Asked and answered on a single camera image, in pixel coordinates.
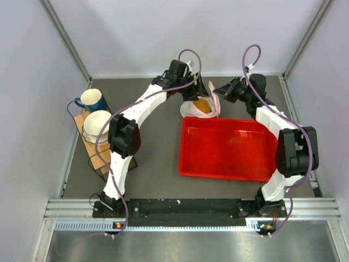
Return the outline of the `yellow lace bra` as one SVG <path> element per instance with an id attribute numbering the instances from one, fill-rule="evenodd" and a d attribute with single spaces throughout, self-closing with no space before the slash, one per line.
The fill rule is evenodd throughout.
<path id="1" fill-rule="evenodd" d="M 209 103 L 204 99 L 195 100 L 193 101 L 193 104 L 198 110 L 200 110 L 204 114 L 212 112 Z"/>

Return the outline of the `white mesh laundry bag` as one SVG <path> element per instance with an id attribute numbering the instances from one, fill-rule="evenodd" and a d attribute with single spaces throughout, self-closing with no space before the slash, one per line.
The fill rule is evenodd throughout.
<path id="1" fill-rule="evenodd" d="M 221 113 L 221 106 L 220 106 L 218 95 L 213 92 L 215 90 L 215 87 L 211 81 L 208 82 L 208 88 L 209 88 L 210 96 L 199 97 L 199 99 L 206 100 L 209 103 L 212 112 L 208 114 L 204 114 L 194 106 L 193 101 L 190 101 L 190 102 L 184 102 L 181 105 L 180 114 L 182 117 L 197 117 L 197 118 L 219 117 Z"/>

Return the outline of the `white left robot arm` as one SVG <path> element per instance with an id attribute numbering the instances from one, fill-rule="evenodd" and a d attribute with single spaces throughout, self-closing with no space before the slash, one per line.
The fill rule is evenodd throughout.
<path id="1" fill-rule="evenodd" d="M 95 217 L 117 217 L 128 212 L 125 180 L 130 162 L 141 146 L 140 127 L 159 105 L 177 92 L 184 101 L 209 95 L 201 73 L 194 73 L 188 63 L 174 59 L 169 69 L 155 77 L 135 103 L 115 112 L 105 123 L 109 129 L 111 161 L 106 164 L 109 175 L 100 200 L 95 203 Z"/>

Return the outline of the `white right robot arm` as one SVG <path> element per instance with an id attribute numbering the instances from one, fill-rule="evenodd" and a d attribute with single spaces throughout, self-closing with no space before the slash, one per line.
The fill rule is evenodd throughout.
<path id="1" fill-rule="evenodd" d="M 299 185 L 319 164 L 315 128 L 299 126 L 278 110 L 266 99 L 266 85 L 264 75 L 251 74 L 248 78 L 235 77 L 213 89 L 213 93 L 230 103 L 243 102 L 247 113 L 277 139 L 276 169 L 255 196 L 254 209 L 261 216 L 279 207 L 286 191 Z"/>

